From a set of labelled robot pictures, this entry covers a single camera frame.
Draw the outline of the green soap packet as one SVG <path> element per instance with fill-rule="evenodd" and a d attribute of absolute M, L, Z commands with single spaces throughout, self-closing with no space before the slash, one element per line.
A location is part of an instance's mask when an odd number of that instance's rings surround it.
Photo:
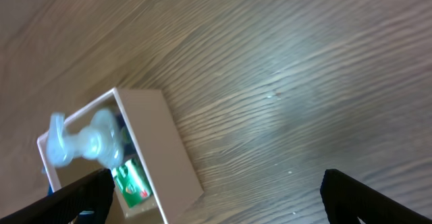
<path fill-rule="evenodd" d="M 130 208 L 152 196 L 152 188 L 138 157 L 131 158 L 123 165 L 113 168 L 111 174 Z"/>

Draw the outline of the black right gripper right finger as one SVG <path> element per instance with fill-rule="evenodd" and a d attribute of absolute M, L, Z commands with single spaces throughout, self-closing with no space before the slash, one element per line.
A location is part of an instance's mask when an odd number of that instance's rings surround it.
<path fill-rule="evenodd" d="M 327 169 L 320 194 L 330 223 L 431 223 L 337 169 Z"/>

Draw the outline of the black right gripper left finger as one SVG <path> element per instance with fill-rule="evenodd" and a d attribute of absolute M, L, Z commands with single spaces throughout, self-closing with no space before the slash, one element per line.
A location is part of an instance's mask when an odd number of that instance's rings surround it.
<path fill-rule="evenodd" d="M 108 169 L 97 170 L 74 183 L 1 219 L 3 224 L 106 222 L 115 184 Z"/>

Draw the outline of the clear bottle with dark liquid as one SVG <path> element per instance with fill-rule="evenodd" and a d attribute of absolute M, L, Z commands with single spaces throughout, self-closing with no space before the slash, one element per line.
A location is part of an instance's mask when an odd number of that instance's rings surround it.
<path fill-rule="evenodd" d="M 65 167 L 76 158 L 96 160 L 108 169 L 119 167 L 124 160 L 124 147 L 115 115 L 108 108 L 98 110 L 90 123 L 77 134 L 65 128 L 65 115 L 51 115 L 47 158 L 54 167 Z"/>

